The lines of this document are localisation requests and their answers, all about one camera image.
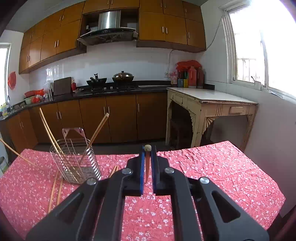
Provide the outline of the red floral tablecloth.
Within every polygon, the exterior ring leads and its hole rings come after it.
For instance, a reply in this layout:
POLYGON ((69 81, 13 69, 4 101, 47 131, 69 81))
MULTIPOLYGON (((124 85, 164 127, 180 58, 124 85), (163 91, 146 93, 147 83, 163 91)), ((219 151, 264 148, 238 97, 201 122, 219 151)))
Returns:
MULTIPOLYGON (((206 176, 231 197, 263 228, 268 229, 285 202, 277 183, 243 152, 228 141, 198 148, 159 152, 170 166, 187 177, 206 176)), ((1 209, 21 237, 47 213, 57 166, 48 152, 26 149, 1 177, 1 209)), ((56 206, 61 175, 53 196, 56 206)), ((60 201, 76 189, 63 181, 60 201)), ((141 197, 128 197, 122 225, 122 240, 173 240, 169 196, 155 196, 148 182, 141 197)))

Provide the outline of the cream wooden side table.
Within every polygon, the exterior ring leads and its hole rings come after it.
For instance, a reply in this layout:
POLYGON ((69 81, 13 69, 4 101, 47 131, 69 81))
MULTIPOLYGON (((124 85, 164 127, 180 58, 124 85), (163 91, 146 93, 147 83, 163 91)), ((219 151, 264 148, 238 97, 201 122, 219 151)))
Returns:
POLYGON ((258 109, 257 102, 217 90, 168 87, 167 91, 166 145, 170 142, 171 103, 174 102, 191 116, 192 148, 200 146, 203 133, 215 119, 221 116, 246 116, 247 128, 239 147, 242 152, 245 151, 258 109))

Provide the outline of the gas stove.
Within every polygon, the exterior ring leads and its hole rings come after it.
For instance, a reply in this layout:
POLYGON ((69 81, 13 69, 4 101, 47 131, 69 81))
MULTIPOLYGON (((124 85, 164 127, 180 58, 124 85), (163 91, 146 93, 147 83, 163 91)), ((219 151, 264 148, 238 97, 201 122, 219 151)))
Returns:
POLYGON ((107 92, 126 92, 126 91, 132 91, 132 90, 140 90, 138 86, 107 86, 102 88, 93 88, 90 90, 87 90, 86 93, 89 94, 96 94, 96 93, 107 93, 107 92))

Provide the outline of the red bottle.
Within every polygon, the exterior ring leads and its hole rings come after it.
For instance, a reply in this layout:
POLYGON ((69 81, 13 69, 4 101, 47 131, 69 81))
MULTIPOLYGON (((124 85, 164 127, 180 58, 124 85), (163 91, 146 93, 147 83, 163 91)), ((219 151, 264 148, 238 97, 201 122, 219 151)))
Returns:
POLYGON ((76 90, 76 83, 74 80, 71 80, 71 89, 72 89, 72 91, 76 90))

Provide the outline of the bowls and red bags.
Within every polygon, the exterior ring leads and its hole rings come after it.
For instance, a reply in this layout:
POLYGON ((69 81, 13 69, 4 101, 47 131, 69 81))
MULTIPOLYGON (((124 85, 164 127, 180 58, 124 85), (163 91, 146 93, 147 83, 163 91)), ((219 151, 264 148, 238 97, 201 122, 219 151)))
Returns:
POLYGON ((49 97, 49 91, 40 89, 40 90, 31 90, 26 92, 24 101, 26 104, 31 104, 31 103, 38 103, 43 101, 44 99, 49 97))

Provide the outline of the brown cutting board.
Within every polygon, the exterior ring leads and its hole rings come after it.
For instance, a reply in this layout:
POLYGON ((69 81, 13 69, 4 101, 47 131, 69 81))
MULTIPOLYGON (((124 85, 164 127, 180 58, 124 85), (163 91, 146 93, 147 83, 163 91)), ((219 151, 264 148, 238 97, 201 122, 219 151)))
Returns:
POLYGON ((72 78, 66 77, 53 82, 53 94, 54 96, 70 94, 72 92, 72 78))

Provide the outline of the black wok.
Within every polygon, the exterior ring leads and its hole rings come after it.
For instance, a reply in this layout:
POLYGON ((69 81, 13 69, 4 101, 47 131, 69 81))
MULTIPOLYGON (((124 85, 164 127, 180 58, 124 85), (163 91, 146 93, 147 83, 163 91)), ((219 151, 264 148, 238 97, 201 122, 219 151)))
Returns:
POLYGON ((99 78, 98 73, 95 73, 94 77, 90 77, 86 82, 91 88, 103 88, 107 78, 99 78))

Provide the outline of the lidded steel pot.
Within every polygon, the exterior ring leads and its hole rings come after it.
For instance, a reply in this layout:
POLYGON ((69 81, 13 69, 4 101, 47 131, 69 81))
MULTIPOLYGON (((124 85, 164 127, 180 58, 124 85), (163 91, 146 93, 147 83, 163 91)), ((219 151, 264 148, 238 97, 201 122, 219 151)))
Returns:
POLYGON ((113 82, 119 86, 128 86, 132 84, 134 76, 131 73, 121 71, 112 77, 113 82))

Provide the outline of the bottles and red bag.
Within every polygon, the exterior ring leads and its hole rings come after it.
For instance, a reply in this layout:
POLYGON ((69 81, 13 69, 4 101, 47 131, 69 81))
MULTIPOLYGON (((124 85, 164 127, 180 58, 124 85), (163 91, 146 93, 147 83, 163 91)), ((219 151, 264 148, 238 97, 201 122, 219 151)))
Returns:
POLYGON ((204 70, 196 60, 178 62, 175 71, 171 73, 171 86, 203 89, 204 84, 204 70))

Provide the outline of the red hanging bag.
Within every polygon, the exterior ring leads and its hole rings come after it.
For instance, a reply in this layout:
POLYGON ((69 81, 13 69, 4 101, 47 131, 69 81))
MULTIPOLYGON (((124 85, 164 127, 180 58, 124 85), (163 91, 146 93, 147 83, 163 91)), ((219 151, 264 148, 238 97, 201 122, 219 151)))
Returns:
POLYGON ((16 87, 16 72, 13 71, 8 75, 8 87, 14 90, 16 87))

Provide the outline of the steel range hood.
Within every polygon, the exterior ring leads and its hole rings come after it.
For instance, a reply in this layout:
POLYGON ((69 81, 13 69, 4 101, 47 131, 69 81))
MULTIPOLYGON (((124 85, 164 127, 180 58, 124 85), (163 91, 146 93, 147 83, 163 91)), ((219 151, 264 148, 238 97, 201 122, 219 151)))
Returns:
POLYGON ((138 9, 98 11, 82 16, 78 41, 86 46, 136 41, 138 9))

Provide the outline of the right window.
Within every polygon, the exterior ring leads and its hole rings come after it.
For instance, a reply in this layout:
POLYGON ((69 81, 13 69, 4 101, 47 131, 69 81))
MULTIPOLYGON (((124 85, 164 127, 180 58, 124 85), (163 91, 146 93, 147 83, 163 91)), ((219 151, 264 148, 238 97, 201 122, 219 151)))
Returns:
POLYGON ((295 98, 295 20, 281 1, 222 6, 231 83, 295 98))

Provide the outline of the window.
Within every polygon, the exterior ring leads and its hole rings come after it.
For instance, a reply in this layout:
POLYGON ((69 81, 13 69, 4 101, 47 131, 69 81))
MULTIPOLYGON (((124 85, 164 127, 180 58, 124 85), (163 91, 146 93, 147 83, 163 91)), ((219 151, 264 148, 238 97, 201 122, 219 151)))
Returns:
POLYGON ((295 20, 281 1, 222 6, 231 83, 295 98, 295 20))
POLYGON ((0 104, 3 105, 7 101, 8 96, 8 68, 10 57, 11 44, 0 44, 0 104))

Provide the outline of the left window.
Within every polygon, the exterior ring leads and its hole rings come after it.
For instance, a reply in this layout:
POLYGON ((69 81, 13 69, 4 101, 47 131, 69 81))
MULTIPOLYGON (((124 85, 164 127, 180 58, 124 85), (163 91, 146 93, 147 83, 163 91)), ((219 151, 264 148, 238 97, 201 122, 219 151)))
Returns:
POLYGON ((10 57, 11 44, 0 44, 0 104, 3 105, 7 101, 8 96, 8 68, 10 57))

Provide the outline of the upper wooden cabinets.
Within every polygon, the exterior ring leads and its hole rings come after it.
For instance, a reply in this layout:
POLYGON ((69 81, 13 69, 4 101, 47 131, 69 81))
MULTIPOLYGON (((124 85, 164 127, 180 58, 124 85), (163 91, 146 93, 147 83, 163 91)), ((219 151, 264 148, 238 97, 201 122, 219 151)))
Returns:
POLYGON ((87 46, 136 41, 138 47, 206 50, 201 8, 186 1, 82 1, 25 31, 19 73, 82 54, 87 46))

